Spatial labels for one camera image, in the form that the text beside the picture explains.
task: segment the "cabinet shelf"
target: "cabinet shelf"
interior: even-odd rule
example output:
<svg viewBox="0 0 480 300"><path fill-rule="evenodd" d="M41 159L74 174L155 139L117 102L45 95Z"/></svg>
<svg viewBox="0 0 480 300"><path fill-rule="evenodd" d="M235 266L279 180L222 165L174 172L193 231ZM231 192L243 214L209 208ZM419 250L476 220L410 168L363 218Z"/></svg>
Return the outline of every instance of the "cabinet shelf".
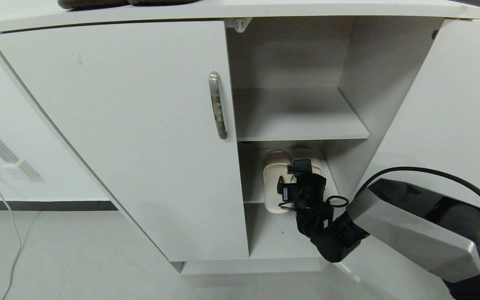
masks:
<svg viewBox="0 0 480 300"><path fill-rule="evenodd" d="M264 203L263 186L263 161L266 154L274 149L239 149L238 159L240 161L240 180L242 182L242 195L244 203ZM293 149L282 149L291 154ZM318 149L312 149L320 158L323 175L327 179L325 186L325 197L338 195L335 182L325 159Z"/></svg>
<svg viewBox="0 0 480 300"><path fill-rule="evenodd" d="M236 139L366 139L370 135L335 87L234 89Z"/></svg>

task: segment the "wall outlet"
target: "wall outlet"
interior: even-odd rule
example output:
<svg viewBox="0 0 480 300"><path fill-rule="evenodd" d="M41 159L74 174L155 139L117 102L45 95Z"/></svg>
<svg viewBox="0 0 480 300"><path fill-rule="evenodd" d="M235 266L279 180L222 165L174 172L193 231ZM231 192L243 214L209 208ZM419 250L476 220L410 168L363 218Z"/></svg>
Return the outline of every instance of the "wall outlet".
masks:
<svg viewBox="0 0 480 300"><path fill-rule="evenodd" d="M1 168L4 169L14 179L27 180L40 177L40 175L36 173L36 171L34 171L34 169L25 160L20 160L17 163L2 165Z"/></svg>

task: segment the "white slipper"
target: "white slipper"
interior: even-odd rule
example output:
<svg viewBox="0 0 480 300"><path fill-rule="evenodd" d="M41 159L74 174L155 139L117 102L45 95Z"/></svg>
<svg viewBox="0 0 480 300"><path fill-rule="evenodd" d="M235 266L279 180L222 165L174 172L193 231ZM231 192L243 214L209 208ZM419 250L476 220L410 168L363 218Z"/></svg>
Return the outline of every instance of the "white slipper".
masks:
<svg viewBox="0 0 480 300"><path fill-rule="evenodd" d="M312 150L307 148L297 148L294 150L294 160L304 160L309 159L312 165L312 173L322 175L323 176L323 169L322 164L320 163L320 159L314 155Z"/></svg>
<svg viewBox="0 0 480 300"><path fill-rule="evenodd" d="M290 165L290 157L287 152L275 150L264 158L264 206L270 213L287 213L288 210L279 207L283 196L277 192L279 177L282 176L284 183L290 183L292 174L287 174L287 165Z"/></svg>

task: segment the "cabinet top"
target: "cabinet top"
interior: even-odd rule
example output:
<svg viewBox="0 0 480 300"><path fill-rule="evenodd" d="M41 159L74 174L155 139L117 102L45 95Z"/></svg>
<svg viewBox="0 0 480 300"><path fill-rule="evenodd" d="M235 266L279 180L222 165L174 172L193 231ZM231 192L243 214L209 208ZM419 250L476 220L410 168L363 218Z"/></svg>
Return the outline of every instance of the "cabinet top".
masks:
<svg viewBox="0 0 480 300"><path fill-rule="evenodd" d="M0 32L145 20L316 15L402 15L480 19L480 7L449 0L201 0L175 6L65 11L56 0L0 17Z"/></svg>

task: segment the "slipper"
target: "slipper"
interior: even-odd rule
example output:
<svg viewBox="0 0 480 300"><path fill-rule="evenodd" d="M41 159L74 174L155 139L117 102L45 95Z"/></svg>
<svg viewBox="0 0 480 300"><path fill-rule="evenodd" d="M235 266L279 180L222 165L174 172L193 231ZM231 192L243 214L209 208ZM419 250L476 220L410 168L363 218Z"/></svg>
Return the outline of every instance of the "slipper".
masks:
<svg viewBox="0 0 480 300"><path fill-rule="evenodd" d="M264 158L264 206L270 213L287 213L288 210L279 207L283 196L278 194L277 185L282 176L284 183L290 183L291 174L287 174L287 165L290 165L290 157L287 152L275 150Z"/></svg>

